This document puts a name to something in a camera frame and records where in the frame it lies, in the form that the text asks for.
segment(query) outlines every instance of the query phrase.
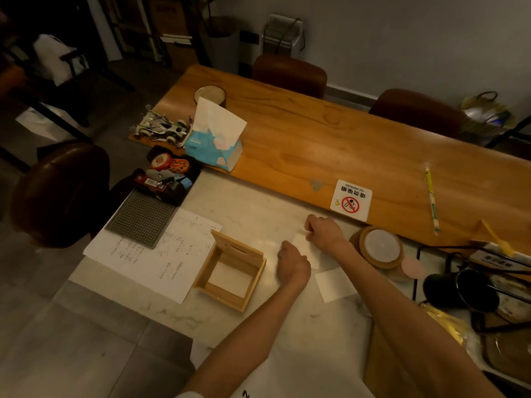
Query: red prohibition circle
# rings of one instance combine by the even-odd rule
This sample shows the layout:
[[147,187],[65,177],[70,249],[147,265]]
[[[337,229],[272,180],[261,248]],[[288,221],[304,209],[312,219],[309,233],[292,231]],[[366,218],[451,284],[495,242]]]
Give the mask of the red prohibition circle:
[[[352,204],[350,200],[354,200],[356,202],[356,205]],[[341,201],[341,206],[349,214],[355,214],[360,209],[360,203],[354,197],[343,198],[343,200]]]

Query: white sleeve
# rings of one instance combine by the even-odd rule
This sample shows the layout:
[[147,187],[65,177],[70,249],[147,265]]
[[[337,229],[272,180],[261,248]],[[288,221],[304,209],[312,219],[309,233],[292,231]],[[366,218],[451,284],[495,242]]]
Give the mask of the white sleeve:
[[188,391],[184,394],[177,395],[176,398],[203,398],[202,395],[197,394],[196,392]]

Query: basket handle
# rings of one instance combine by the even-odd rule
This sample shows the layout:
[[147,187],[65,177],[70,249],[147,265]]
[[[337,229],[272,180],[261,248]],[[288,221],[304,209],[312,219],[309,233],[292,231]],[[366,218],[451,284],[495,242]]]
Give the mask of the basket handle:
[[[492,93],[494,96],[491,98],[486,98],[485,95],[488,95],[489,93]],[[494,102],[497,97],[498,97],[498,93],[496,91],[487,91],[487,92],[480,93],[478,96],[476,96],[477,99],[483,98],[489,102]]]

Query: white marble countertop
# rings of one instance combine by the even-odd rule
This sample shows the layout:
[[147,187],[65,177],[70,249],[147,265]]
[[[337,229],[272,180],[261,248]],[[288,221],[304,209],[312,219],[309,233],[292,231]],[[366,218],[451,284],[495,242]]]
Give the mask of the white marble countertop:
[[[310,213],[334,217],[347,238],[360,228],[344,216],[210,169],[203,169],[182,207],[221,224],[223,234],[264,253],[267,264],[245,314],[195,289],[178,304],[87,257],[72,273],[70,281],[211,347],[222,341],[278,288],[275,269],[280,244],[293,239]],[[418,245],[408,240],[402,242],[405,253],[415,256]],[[427,273],[443,269],[442,255],[425,252],[421,261]],[[326,261],[319,269],[313,269],[312,274],[336,266],[333,260]],[[397,287],[410,297],[413,282],[400,283]],[[423,299],[419,287],[417,300]],[[309,360],[318,358],[339,374],[361,377],[370,330],[371,319],[359,311],[356,296],[324,303],[312,276],[291,309],[276,343]]]

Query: person's left hand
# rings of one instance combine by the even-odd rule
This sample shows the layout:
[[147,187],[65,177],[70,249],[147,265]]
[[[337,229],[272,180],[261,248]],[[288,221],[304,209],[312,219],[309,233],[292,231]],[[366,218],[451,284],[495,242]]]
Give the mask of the person's left hand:
[[296,284],[304,289],[308,284],[312,268],[306,256],[289,241],[283,241],[278,252],[277,275],[281,285]]

